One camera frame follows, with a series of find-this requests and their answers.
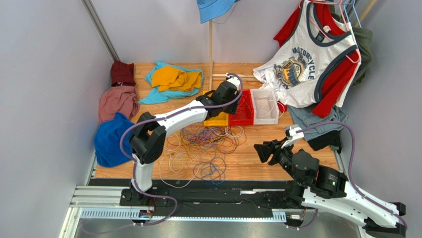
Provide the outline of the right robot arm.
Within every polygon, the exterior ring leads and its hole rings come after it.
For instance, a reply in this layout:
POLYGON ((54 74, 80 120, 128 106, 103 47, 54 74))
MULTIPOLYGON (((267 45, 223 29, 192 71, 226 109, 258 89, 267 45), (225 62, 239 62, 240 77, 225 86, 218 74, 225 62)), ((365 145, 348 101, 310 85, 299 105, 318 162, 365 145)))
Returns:
POLYGON ((255 144, 262 163, 280 165, 292 178, 287 181, 282 200, 289 208, 314 208, 347 219, 374 238, 404 238, 405 225, 400 218, 406 206, 389 203, 358 192, 344 173, 323 166, 303 149, 292 152, 284 147, 286 139, 255 144))

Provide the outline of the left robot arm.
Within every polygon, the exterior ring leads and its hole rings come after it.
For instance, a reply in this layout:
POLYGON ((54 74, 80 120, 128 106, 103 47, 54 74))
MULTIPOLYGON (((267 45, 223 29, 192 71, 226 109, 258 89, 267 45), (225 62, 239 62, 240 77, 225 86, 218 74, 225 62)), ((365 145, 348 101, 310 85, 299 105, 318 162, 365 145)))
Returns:
POLYGON ((152 188, 154 163, 163 153, 166 138, 178 130, 221 113, 235 114, 243 90, 242 79, 229 73, 217 89, 165 114, 153 116, 149 112, 143 113, 136 124, 124 131, 119 148, 123 155, 133 161, 131 184, 141 198, 170 199, 168 195, 147 193, 152 188))

